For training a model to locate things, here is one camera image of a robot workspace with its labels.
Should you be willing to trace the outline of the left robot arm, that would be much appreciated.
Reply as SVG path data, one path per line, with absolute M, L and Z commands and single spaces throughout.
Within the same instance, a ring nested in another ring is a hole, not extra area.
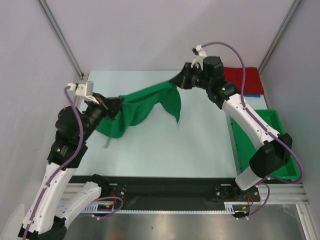
M 88 147 L 86 141 L 103 119 L 115 120 L 124 102 L 122 97 L 94 93 L 80 112 L 70 103 L 58 114 L 55 141 L 47 157 L 45 175 L 36 198 L 21 224 L 18 237 L 23 240 L 61 240 L 73 220 L 92 202 L 119 200 L 106 177 L 94 174 L 83 188 L 62 208 L 58 207 L 67 184 Z

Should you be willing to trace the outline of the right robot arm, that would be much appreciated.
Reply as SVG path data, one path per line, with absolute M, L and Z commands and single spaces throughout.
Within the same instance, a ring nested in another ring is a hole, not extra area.
M 234 119 L 254 145 L 256 153 L 249 160 L 249 166 L 235 178 L 236 185 L 230 188 L 235 200 L 242 201 L 251 187 L 289 162 L 291 136 L 281 134 L 267 124 L 246 103 L 240 90 L 226 81 L 220 57 L 207 56 L 200 61 L 185 63 L 170 83 L 184 90 L 193 87 L 205 90 L 210 101 Z

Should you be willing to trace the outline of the green t shirt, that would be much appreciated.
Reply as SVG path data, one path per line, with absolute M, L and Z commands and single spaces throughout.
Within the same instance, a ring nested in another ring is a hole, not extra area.
M 123 95 L 124 102 L 115 120 L 103 119 L 96 131 L 106 136 L 103 148 L 107 149 L 112 139 L 121 138 L 129 127 L 141 124 L 147 119 L 156 104 L 173 116 L 178 123 L 181 116 L 181 96 L 177 87 L 164 81 L 150 87 Z

